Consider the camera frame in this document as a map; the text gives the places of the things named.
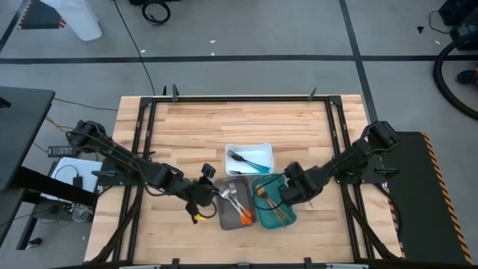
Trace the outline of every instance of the concrete floor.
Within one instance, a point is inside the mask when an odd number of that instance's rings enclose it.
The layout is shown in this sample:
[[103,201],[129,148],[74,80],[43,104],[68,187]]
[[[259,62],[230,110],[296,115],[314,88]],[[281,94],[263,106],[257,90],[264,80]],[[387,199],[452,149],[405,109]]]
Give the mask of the concrete floor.
[[[21,0],[0,3],[0,35],[7,29]],[[172,17],[164,26],[147,24],[140,8],[119,0],[119,8],[142,54],[159,92],[176,83],[181,94],[286,94],[358,93],[371,96],[378,118],[396,130],[427,132],[447,183],[465,239],[478,257],[478,222],[475,206],[478,167],[476,121],[460,114],[444,101],[432,80],[432,61],[366,61],[370,92],[353,61],[341,3],[350,13],[358,50],[370,55],[437,55],[450,37],[428,28],[428,13],[444,0],[184,0],[170,3]],[[50,89],[57,97],[105,108],[117,108],[121,96],[151,95],[146,74],[139,63],[98,63],[94,58],[137,57],[133,44],[110,0],[90,1],[103,36],[80,41],[66,27],[61,30],[13,30],[0,47],[0,84]],[[445,28],[439,17],[436,27]],[[425,29],[422,34],[418,26]],[[221,55],[348,55],[348,61],[208,61]],[[204,61],[172,62],[154,57],[199,56]],[[87,64],[54,64],[54,59],[91,58]],[[50,64],[2,64],[5,59],[48,59]],[[453,61],[444,65],[450,88],[478,109],[476,87],[463,87],[455,74],[474,68],[474,62]],[[78,120],[103,124],[112,132],[116,114],[54,102],[49,116],[61,125]],[[44,148],[64,145],[64,135],[45,123],[35,140]],[[32,147],[24,165],[47,173],[54,159]],[[19,216],[31,210],[23,205]],[[14,246],[26,220],[12,226],[0,260],[6,268],[52,268],[83,260],[89,235],[87,224],[58,227],[38,224],[34,231],[44,245],[29,251]]]

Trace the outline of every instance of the black floor stripe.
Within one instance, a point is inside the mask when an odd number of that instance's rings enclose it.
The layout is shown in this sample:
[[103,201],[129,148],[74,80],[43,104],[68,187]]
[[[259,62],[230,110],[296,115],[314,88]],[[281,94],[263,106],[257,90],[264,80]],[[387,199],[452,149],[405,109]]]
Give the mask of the black floor stripe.
[[[352,55],[225,55],[143,57],[145,63],[195,63],[224,61],[354,61]],[[0,64],[115,64],[140,63],[139,57],[111,58],[0,58]]]
[[[363,61],[436,61],[437,55],[377,55],[362,56]],[[477,61],[478,55],[448,55],[446,61]]]
[[[433,55],[369,55],[361,61],[435,61]],[[352,55],[224,55],[143,57],[145,63],[194,63],[225,61],[357,61]],[[449,55],[446,61],[478,61],[478,55]],[[140,63],[139,57],[104,58],[0,58],[0,64],[127,64]]]
[[358,79],[360,80],[361,89],[364,94],[368,117],[370,121],[373,122],[377,120],[378,117],[376,115],[376,109],[373,103],[372,93],[368,84],[367,74],[365,73],[364,63],[361,59],[356,34],[353,30],[352,20],[350,19],[349,8],[347,7],[347,3],[345,2],[345,0],[339,0],[339,4],[341,6],[342,16],[344,17],[345,21],[345,28],[347,30],[347,34],[349,35],[350,46],[352,47],[352,53],[356,62]]
[[0,39],[0,53],[2,49],[5,47],[5,44],[8,41],[8,38],[12,34],[16,22],[20,19],[20,17],[23,15],[23,10],[25,9],[26,5],[28,4],[28,0],[22,0],[22,3],[20,3],[20,6],[18,7],[18,10],[16,10],[15,15],[13,16],[12,20],[10,21],[10,24],[7,27],[7,30],[3,33],[3,36],[1,36]]

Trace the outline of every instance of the wooden tabletop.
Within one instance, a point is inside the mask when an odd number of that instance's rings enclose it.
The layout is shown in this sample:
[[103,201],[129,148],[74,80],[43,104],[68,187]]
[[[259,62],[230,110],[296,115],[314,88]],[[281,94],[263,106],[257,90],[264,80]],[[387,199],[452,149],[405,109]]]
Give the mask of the wooden tabletop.
[[[122,98],[114,128],[113,139],[129,149],[139,101],[140,97]],[[367,125],[364,106],[360,95],[343,95],[342,101],[350,139],[354,141]],[[144,128],[149,112],[145,115]],[[334,115],[339,126],[335,109]],[[145,133],[142,132],[140,149]],[[339,141],[343,150],[340,133]],[[152,158],[179,168],[189,178],[200,176],[205,162],[216,168],[217,179],[227,177],[226,144],[263,142],[273,146],[276,172],[282,172],[292,161],[298,161],[304,168],[327,162],[333,148],[325,105],[323,102],[198,102],[161,103],[156,108],[152,136],[152,151],[156,153]],[[99,198],[85,260],[97,255],[116,229],[123,188],[111,188]],[[386,197],[372,185],[362,186],[361,191],[370,226],[391,252],[401,256]],[[223,231],[217,217],[193,225],[184,210],[185,202],[177,197],[145,194],[134,263],[170,264],[173,258],[180,258],[183,264],[300,263],[304,257],[311,257],[313,262],[352,262],[339,185],[331,180],[311,203],[313,206],[294,205],[297,222],[285,229],[270,231],[256,223],[244,229]],[[212,209],[203,211],[207,214]],[[361,254],[365,257],[360,228],[357,231]],[[122,244],[123,258],[128,235],[127,230]]]

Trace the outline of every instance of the white box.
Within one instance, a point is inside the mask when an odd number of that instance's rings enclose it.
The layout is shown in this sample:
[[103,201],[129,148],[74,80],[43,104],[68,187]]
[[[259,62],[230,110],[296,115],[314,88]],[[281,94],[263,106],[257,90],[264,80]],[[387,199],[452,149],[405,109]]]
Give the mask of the white box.
[[[269,173],[258,173],[258,171],[248,165],[244,161],[236,161],[227,155],[227,152],[232,150],[238,155],[244,157],[247,161],[269,167]],[[237,175],[229,171],[239,171],[246,175]],[[226,145],[226,173],[230,176],[249,176],[249,175],[269,175],[274,173],[274,158],[272,154],[272,146],[269,143],[262,145],[251,146],[234,146],[233,144]]]

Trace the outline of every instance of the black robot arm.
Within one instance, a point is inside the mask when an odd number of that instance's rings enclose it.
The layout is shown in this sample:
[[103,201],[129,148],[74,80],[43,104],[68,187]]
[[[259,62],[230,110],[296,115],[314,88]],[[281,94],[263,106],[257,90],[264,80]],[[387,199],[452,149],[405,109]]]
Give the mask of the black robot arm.
[[283,203],[293,205],[311,200],[322,192],[333,176],[358,179],[372,156],[390,151],[399,142],[397,133],[387,122],[376,121],[364,129],[361,137],[349,149],[322,167],[303,170],[297,162],[290,164],[284,172],[288,186],[281,190]]
[[80,120],[73,131],[66,133],[66,139],[82,152],[97,152],[109,158],[130,179],[137,179],[166,195],[176,195],[185,200],[192,206],[192,210],[187,208],[191,215],[197,214],[196,205],[210,205],[216,193],[216,188],[208,179],[215,173],[210,165],[205,164],[204,176],[199,181],[191,181],[177,168],[145,160],[115,143],[98,123]]

